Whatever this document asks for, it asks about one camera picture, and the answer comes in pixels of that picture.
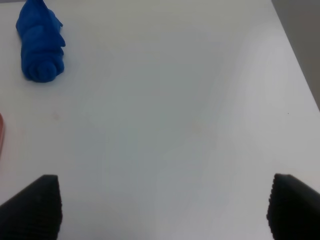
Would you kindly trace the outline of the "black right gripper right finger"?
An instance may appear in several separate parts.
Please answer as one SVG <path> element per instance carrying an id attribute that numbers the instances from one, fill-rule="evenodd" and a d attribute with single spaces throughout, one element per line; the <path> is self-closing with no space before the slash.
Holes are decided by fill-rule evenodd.
<path id="1" fill-rule="evenodd" d="M 266 219 L 275 240 L 318 240 L 320 194 L 293 175 L 277 173 Z"/>

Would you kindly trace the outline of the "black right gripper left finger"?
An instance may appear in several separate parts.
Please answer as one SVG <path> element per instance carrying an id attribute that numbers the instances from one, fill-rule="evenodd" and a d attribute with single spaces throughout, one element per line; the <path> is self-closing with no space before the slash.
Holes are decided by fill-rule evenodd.
<path id="1" fill-rule="evenodd" d="M 56 240 L 62 220 L 58 176 L 45 174 L 0 206 L 0 238 Z"/>

